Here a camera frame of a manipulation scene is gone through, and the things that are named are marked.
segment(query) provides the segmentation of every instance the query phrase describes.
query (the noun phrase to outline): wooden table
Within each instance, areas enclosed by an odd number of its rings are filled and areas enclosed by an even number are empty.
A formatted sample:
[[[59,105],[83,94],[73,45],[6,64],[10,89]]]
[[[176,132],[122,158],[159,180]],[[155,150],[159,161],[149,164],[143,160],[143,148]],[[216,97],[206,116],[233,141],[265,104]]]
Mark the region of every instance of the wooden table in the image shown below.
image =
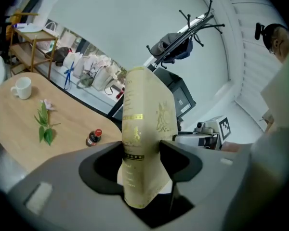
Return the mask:
[[[24,76],[32,81],[32,94],[27,100],[10,92],[16,80]],[[50,100],[56,109],[49,112],[50,124],[61,123],[53,127],[56,133],[51,146],[39,142],[39,124],[33,116],[43,99]],[[103,131],[100,144],[121,140],[121,132],[112,121],[69,97],[39,74],[19,74],[0,85],[0,143],[28,173],[56,155],[87,148],[86,138],[97,128]]]

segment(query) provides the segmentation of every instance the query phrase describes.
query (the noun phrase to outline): person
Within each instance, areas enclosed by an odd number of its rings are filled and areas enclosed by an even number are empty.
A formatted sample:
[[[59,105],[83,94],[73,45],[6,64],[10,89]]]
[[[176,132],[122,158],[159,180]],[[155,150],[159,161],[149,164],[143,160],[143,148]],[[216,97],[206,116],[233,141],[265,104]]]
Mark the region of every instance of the person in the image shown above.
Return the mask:
[[[255,38],[259,40],[263,37],[263,43],[268,51],[283,64],[289,54],[289,31],[281,24],[270,24],[266,28],[260,23],[256,24]],[[268,133],[274,124],[274,118],[268,110],[263,115],[263,120],[267,123],[265,133]],[[225,142],[221,148],[222,151],[237,152],[242,144]]]

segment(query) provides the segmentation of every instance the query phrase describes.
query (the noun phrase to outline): flower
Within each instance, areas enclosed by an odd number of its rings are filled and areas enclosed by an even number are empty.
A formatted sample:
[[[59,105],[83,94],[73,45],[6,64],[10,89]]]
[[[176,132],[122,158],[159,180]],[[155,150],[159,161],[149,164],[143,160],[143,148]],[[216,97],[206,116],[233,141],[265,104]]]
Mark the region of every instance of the flower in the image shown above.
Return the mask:
[[[47,100],[47,99],[44,99],[44,100],[40,100],[40,102],[44,102],[45,103],[45,106],[46,106],[46,109],[47,110],[54,110],[54,108],[52,107],[52,103]]]

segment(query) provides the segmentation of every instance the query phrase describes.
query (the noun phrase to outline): wooden shelf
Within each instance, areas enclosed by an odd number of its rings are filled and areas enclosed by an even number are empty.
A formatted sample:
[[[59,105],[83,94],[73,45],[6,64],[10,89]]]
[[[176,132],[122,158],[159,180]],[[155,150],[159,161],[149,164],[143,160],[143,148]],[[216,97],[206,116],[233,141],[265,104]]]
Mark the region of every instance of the wooden shelf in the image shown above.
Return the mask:
[[[10,46],[10,50],[26,67],[29,68],[31,66],[32,46],[29,42],[26,41],[24,43],[14,44]],[[45,56],[40,51],[34,51],[34,67],[49,61],[50,59],[45,58]]]
[[[19,29],[14,28],[15,32],[18,33],[20,36],[25,38],[28,42],[33,43],[33,40],[36,39],[37,42],[39,41],[49,41],[49,40],[55,40],[56,37],[51,35],[50,33],[41,30],[40,32],[35,33],[23,33],[19,31]]]

